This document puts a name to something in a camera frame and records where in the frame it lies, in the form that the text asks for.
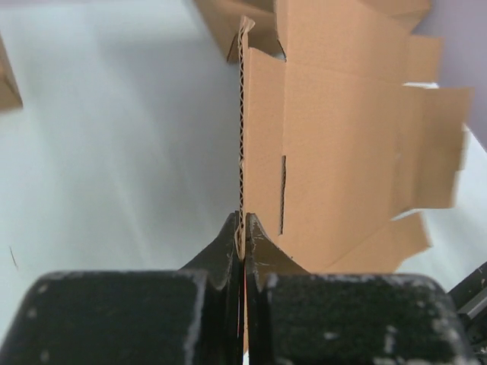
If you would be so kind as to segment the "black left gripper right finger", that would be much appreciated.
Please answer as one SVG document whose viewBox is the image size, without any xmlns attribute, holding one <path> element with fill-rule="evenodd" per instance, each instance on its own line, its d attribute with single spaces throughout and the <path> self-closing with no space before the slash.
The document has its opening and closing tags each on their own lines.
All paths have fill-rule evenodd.
<svg viewBox="0 0 487 365">
<path fill-rule="evenodd" d="M 473 364 L 451 298 L 421 275 L 311 274 L 246 217 L 251 364 Z"/>
</svg>

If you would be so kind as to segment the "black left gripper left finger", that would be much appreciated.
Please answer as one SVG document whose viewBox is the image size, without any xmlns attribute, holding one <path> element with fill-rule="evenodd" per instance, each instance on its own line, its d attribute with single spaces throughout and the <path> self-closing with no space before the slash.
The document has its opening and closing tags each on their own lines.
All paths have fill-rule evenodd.
<svg viewBox="0 0 487 365">
<path fill-rule="evenodd" d="M 182 268 L 54 271 L 26 292 L 3 364 L 238 364 L 237 214 Z"/>
</svg>

